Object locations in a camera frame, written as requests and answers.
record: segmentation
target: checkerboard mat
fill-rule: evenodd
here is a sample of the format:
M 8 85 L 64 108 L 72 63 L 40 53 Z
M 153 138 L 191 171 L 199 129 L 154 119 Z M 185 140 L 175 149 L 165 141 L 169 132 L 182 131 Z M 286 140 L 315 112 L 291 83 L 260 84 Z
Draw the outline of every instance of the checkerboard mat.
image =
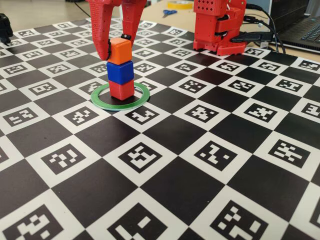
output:
M 1 240 L 320 239 L 320 63 L 193 39 L 142 21 L 120 112 L 89 19 L 0 45 Z

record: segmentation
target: black object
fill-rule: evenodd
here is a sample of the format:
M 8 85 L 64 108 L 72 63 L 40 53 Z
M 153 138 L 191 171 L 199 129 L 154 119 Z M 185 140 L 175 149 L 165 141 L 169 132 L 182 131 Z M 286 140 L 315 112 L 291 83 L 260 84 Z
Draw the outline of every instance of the black object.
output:
M 4 44 L 9 44 L 11 42 L 9 37 L 13 35 L 9 18 L 5 14 L 0 13 L 0 41 Z

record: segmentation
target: desk surface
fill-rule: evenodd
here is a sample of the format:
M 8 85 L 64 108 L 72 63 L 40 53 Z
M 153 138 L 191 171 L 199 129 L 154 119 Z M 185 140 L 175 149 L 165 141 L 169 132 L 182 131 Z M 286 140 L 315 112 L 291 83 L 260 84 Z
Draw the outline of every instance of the desk surface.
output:
M 170 0 L 161 0 L 158 3 L 155 3 L 147 8 L 144 9 L 142 13 L 142 20 L 145 21 L 152 21 L 159 24 L 170 25 L 177 28 L 188 30 L 192 33 L 195 32 L 195 22 L 196 22 L 196 14 L 194 13 L 193 9 L 188 10 L 178 10 L 177 14 L 173 14 L 163 18 L 163 10 L 168 9 L 167 2 Z M 263 15 L 263 13 L 254 10 L 246 10 L 247 14 L 258 14 Z M 254 31 L 261 31 L 261 28 L 257 27 L 256 25 L 246 24 L 241 27 L 241 31 L 243 32 L 254 32 Z M 290 47 L 286 47 L 286 52 L 289 55 L 302 57 L 314 61 L 320 60 L 320 55 L 318 53 L 312 53 L 304 50 L 294 49 Z

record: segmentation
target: blue cube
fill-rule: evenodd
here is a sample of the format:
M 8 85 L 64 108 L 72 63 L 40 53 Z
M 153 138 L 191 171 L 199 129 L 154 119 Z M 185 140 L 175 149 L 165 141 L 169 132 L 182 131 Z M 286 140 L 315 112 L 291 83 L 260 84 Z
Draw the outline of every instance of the blue cube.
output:
M 127 61 L 123 64 L 116 65 L 111 62 L 106 64 L 108 79 L 117 84 L 126 84 L 135 78 L 134 63 Z

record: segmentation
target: orange cube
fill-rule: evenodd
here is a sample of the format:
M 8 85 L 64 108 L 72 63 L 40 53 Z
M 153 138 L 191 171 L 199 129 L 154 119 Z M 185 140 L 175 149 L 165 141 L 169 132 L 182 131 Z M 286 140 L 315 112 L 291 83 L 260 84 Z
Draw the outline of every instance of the orange cube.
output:
M 120 65 L 132 59 L 131 41 L 121 37 L 115 37 L 111 42 L 111 56 L 108 62 Z

